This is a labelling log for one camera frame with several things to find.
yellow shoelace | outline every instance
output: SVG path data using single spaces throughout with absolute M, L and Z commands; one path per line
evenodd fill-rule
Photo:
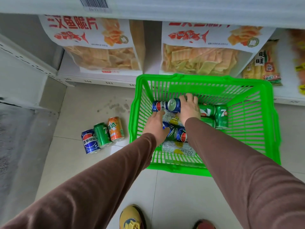
M 127 224 L 126 229 L 140 229 L 140 224 L 138 222 L 130 221 L 130 223 Z

plastic basket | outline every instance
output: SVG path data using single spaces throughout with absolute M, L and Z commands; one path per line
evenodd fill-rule
M 263 80 L 181 74 L 140 75 L 131 106 L 130 142 L 142 134 L 147 118 L 152 114 L 154 100 L 168 101 L 188 92 L 198 96 L 199 103 L 227 104 L 229 127 L 223 132 L 280 164 L 281 138 L 273 89 Z M 154 151 L 149 169 L 211 176 L 198 155 L 188 157 L 166 153 L 162 152 L 161 146 Z

hand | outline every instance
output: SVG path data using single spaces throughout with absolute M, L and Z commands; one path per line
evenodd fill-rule
M 178 113 L 178 117 L 183 125 L 187 119 L 191 117 L 196 117 L 200 119 L 200 110 L 198 107 L 198 97 L 194 96 L 191 93 L 186 93 L 188 100 L 185 100 L 184 96 L 179 96 L 181 102 L 181 112 Z
M 162 116 L 165 114 L 165 111 L 153 112 L 146 122 L 146 125 L 143 129 L 142 134 L 151 133 L 155 136 L 157 145 L 159 146 L 164 142 L 166 136 L 170 133 L 170 128 L 163 129 Z

basket handle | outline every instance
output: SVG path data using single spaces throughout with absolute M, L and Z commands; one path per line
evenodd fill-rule
M 275 109 L 273 109 L 273 126 L 275 131 L 275 143 L 279 147 L 282 139 L 281 139 L 280 126 L 278 121 L 278 113 Z

orange can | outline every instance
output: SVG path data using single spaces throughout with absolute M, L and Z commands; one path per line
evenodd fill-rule
M 119 141 L 124 139 L 125 135 L 119 117 L 111 117 L 108 119 L 108 129 L 111 141 Z

